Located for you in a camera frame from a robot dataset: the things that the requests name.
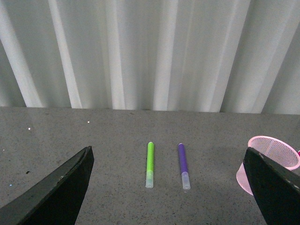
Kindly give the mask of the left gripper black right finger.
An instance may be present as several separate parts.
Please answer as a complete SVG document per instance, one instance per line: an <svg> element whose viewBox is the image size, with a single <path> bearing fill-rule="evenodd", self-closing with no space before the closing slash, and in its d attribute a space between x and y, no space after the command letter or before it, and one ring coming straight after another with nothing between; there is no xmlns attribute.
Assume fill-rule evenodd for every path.
<svg viewBox="0 0 300 225"><path fill-rule="evenodd" d="M300 177L254 148L243 159L246 176L268 225L300 223Z"/></svg>

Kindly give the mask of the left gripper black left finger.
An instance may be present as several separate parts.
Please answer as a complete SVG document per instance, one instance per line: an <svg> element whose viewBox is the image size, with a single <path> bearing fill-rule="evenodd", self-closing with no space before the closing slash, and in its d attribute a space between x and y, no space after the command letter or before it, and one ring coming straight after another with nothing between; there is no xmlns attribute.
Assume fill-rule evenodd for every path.
<svg viewBox="0 0 300 225"><path fill-rule="evenodd" d="M92 147L76 153L21 196L0 209L2 225L73 225L88 189Z"/></svg>

